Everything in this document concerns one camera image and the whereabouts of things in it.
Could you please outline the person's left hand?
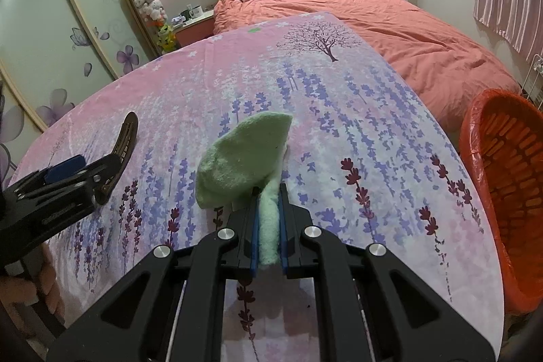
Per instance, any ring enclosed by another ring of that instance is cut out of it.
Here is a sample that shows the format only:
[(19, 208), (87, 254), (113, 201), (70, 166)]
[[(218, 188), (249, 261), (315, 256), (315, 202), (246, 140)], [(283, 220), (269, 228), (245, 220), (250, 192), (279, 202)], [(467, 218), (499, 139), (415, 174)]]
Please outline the person's left hand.
[(43, 244), (41, 249), (44, 261), (37, 283), (9, 275), (3, 275), (0, 282), (1, 302), (14, 325), (24, 335), (33, 335), (33, 332), (20, 316), (15, 305), (33, 301), (39, 292), (44, 295), (49, 312), (64, 317), (64, 303), (56, 280), (53, 256), (47, 244)]

